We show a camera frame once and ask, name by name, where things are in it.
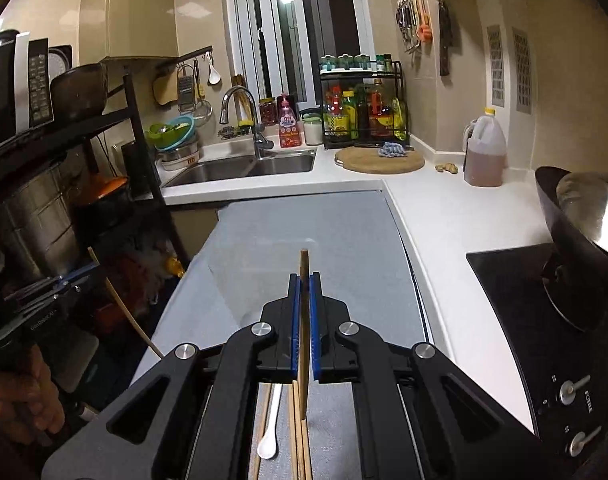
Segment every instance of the blue gripper pad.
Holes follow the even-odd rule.
[[[310,275],[310,293],[308,297],[310,298],[310,351],[313,360],[313,378],[314,380],[319,380],[319,375],[321,371],[321,366],[319,362],[320,352],[321,352],[321,341],[319,339],[319,323],[317,321],[317,300],[315,299],[315,275]]]
[[[297,277],[295,284],[295,304],[293,305],[293,324],[290,332],[291,335],[291,352],[290,352],[290,370],[293,373],[293,379],[297,379],[297,368],[299,363],[299,295],[301,293],[301,280]]]

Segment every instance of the wall vent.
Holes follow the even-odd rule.
[[[532,80],[530,75],[530,49],[525,32],[513,28],[515,57],[517,60],[517,111],[532,113]]]
[[[493,106],[504,107],[504,74],[503,50],[501,49],[501,32],[499,25],[488,27],[488,45],[490,46],[490,76],[492,78]]]

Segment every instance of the white ladle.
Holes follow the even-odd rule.
[[[206,53],[206,59],[209,60],[209,85],[215,86],[222,81],[222,76],[213,66],[213,55],[210,52]]]
[[[279,401],[281,400],[282,384],[275,384],[273,389],[273,398],[271,399],[271,408],[268,415],[268,425],[266,432],[257,446],[257,454],[260,458],[267,460],[273,458],[277,453],[277,435],[275,433],[275,425],[277,423],[277,410],[279,410]]]

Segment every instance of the microwave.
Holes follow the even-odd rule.
[[[0,144],[52,120],[49,40],[22,32],[0,43]]]

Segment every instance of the gray tablecloth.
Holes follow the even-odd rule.
[[[311,272],[321,273],[324,295],[345,302],[352,320],[397,345],[426,339],[393,216],[380,192],[360,191],[236,202],[220,211],[219,223],[177,286],[153,341],[165,353],[183,342],[200,348],[225,342],[258,320],[264,304],[286,295],[304,248]],[[133,380],[156,361],[147,351]],[[261,478],[290,478],[286,392],[277,419],[279,453],[262,461]],[[308,429],[316,480],[360,478],[349,384],[311,379]]]

